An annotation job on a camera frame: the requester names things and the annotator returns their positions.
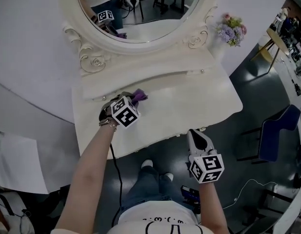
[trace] bracelet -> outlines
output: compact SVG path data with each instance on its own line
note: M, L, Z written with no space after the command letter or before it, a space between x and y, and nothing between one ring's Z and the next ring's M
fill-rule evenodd
M114 132L116 132L117 130L117 122L111 117L108 117L100 121L99 126L104 126L104 125L109 125L110 127L114 127Z
M117 131L117 125L116 125L116 124L111 123L111 124L110 124L110 127L114 127L114 132Z

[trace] round mirror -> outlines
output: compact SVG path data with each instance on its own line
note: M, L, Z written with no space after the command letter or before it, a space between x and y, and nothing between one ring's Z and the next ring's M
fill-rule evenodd
M93 27L124 42L159 39L181 25L198 0L79 0Z

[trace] purple cloth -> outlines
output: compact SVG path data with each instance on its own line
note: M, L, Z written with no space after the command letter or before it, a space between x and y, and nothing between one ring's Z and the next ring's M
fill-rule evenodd
M133 93L133 95L134 95L134 97L132 98L131 103L136 108L139 105L139 101L143 101L143 100L148 99L148 96L144 93L144 91L142 89L139 89L139 88Z

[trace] blue chair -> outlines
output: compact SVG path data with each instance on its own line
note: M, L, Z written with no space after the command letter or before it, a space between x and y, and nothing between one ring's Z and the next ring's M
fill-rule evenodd
M295 130L301 111L294 105L289 105L277 114L266 119L262 123L262 127L256 128L241 135L247 135L253 132L260 131L259 151L255 156L239 158L237 161L250 159L261 159L260 161L252 162L252 164L260 164L265 162L275 162L278 157L279 134L281 129L290 131Z

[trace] ornate mirror frame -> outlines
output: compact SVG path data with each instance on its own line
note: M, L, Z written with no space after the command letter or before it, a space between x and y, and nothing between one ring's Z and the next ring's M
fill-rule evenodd
M210 41L207 25L217 6L215 0L194 0L193 4L186 20L171 33L149 42L129 43L94 27L78 0L59 0L67 21L63 31L78 48L84 99L102 98L157 76L195 73L213 66L206 48L207 39Z

